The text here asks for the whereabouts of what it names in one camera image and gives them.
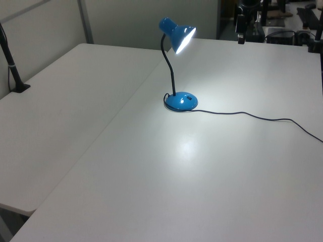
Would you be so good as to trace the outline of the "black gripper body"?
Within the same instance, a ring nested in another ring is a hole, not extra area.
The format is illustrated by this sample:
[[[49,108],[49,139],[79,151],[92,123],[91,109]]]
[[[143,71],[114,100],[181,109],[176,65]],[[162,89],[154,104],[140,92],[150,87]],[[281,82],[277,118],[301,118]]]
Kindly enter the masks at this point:
[[[246,29],[246,19],[244,15],[237,15],[236,19],[236,33],[244,34]]]

